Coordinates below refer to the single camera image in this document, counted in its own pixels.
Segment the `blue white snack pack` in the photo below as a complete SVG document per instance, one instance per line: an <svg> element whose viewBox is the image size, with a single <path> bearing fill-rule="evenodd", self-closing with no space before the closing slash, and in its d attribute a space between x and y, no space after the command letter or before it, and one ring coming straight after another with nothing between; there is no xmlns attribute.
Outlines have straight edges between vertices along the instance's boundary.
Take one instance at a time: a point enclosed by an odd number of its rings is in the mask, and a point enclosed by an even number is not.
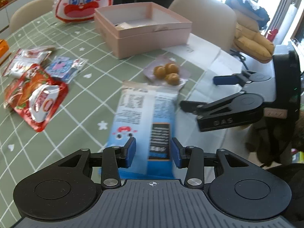
<svg viewBox="0 0 304 228"><path fill-rule="evenodd" d="M132 163L120 168L122 179L173 179L170 140L175 132L178 91L125 81L107 147L136 140Z"/></svg>

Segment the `red snack bag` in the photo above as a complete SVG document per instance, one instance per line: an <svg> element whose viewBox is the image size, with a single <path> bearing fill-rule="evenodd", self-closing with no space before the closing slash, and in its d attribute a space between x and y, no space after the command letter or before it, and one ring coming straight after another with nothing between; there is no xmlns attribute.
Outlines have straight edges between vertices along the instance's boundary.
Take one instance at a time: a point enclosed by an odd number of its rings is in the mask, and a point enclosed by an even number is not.
<svg viewBox="0 0 304 228"><path fill-rule="evenodd" d="M41 132L64 101L68 85L33 64L5 89L4 107L12 108L35 132Z"/></svg>

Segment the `clear Peppa Pig candy bag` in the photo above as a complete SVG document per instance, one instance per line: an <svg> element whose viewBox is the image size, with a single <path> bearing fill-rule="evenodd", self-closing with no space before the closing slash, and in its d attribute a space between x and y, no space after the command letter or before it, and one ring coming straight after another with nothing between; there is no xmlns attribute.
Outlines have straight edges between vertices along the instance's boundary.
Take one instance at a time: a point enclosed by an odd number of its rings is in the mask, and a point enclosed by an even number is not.
<svg viewBox="0 0 304 228"><path fill-rule="evenodd" d="M45 68L45 71L54 79L69 84L87 63L88 60L83 58L72 59L65 56L56 56Z"/></svg>

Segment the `white paper sheet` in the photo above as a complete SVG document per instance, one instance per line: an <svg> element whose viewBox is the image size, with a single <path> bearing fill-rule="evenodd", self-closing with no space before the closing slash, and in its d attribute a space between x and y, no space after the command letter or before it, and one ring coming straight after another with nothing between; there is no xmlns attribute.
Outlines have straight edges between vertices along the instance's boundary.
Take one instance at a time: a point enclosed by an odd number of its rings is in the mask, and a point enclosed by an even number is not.
<svg viewBox="0 0 304 228"><path fill-rule="evenodd" d="M242 64L220 47L190 34L187 44L165 48L166 55L191 73L180 100L213 102L240 91L238 85L213 84L213 77L240 73Z"/></svg>

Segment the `beige chair near box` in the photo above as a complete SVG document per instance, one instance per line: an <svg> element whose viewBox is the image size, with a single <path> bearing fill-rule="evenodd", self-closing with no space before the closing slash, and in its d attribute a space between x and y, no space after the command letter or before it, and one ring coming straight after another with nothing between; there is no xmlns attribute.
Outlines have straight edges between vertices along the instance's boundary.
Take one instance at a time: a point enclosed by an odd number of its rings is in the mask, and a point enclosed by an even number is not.
<svg viewBox="0 0 304 228"><path fill-rule="evenodd" d="M237 16L228 5L217 0L174 0L169 10L192 22L192 34L230 52Z"/></svg>

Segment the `green checked tablecloth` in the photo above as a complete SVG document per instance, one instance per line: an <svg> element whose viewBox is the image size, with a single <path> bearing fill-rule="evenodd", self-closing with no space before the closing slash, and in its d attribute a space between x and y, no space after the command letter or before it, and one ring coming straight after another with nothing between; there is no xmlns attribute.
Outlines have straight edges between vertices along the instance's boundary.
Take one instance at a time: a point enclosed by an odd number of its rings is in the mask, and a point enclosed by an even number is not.
<svg viewBox="0 0 304 228"><path fill-rule="evenodd" d="M144 68L164 55L191 74L178 96L184 100L204 73L192 62L163 49L119 60L93 22L62 24L52 13L18 29L6 41L12 53L54 45L57 50L50 60L64 56L84 58L87 63L70 82L67 96L42 132L35 132L14 111L1 109L1 227L11 227L20 218L13 201L13 189L20 180L81 147L92 152L103 150L125 80L145 83Z"/></svg>

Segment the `dark backpack on chair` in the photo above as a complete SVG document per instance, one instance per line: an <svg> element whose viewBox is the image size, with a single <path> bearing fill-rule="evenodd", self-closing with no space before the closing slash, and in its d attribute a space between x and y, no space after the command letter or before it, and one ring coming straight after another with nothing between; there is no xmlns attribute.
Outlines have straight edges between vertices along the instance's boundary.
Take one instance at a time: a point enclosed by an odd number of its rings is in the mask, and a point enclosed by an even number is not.
<svg viewBox="0 0 304 228"><path fill-rule="evenodd" d="M267 11L253 0L226 0L225 4L254 19L262 30L270 20Z"/></svg>

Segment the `purple pack of round pastries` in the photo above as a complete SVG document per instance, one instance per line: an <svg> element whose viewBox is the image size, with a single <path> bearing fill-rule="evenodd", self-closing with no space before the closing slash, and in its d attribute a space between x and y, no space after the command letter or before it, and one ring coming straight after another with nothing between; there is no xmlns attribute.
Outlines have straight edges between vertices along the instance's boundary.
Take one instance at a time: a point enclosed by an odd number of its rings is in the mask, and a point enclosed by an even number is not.
<svg viewBox="0 0 304 228"><path fill-rule="evenodd" d="M160 55L143 69L145 77L155 86L180 90L189 80L191 73L174 60Z"/></svg>

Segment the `pink cardboard box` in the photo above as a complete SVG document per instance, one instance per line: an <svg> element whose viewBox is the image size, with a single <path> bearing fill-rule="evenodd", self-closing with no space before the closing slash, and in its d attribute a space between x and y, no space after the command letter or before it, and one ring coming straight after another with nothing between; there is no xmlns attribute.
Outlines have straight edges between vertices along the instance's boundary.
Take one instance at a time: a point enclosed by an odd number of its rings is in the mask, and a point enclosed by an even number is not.
<svg viewBox="0 0 304 228"><path fill-rule="evenodd" d="M186 44L192 31L190 20L153 2L101 7L94 20L118 59Z"/></svg>

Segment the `white red snack packet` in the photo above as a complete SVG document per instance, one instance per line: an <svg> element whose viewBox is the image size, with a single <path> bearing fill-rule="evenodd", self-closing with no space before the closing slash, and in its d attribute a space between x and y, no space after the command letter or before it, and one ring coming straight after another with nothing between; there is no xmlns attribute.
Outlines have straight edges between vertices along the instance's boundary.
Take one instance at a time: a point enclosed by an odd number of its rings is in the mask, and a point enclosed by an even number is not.
<svg viewBox="0 0 304 228"><path fill-rule="evenodd" d="M2 73L3 77L20 78L33 64L41 65L58 47L53 45L19 49Z"/></svg>

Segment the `orange tissue box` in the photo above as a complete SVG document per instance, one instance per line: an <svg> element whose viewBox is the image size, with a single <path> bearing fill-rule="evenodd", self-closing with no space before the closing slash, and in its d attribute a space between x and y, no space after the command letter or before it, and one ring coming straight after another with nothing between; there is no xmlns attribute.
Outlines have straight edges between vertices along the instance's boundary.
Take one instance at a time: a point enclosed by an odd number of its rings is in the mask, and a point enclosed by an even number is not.
<svg viewBox="0 0 304 228"><path fill-rule="evenodd" d="M0 65L11 55L9 45L4 39L0 39Z"/></svg>

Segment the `beige chair far left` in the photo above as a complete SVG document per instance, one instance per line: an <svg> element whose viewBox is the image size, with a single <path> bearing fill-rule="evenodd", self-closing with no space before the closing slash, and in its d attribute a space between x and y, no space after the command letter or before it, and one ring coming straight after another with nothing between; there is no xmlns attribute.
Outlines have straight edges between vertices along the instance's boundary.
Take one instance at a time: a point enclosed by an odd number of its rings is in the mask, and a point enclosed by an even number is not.
<svg viewBox="0 0 304 228"><path fill-rule="evenodd" d="M55 0L33 0L19 8L11 17L9 29L14 33L34 19L53 10Z"/></svg>

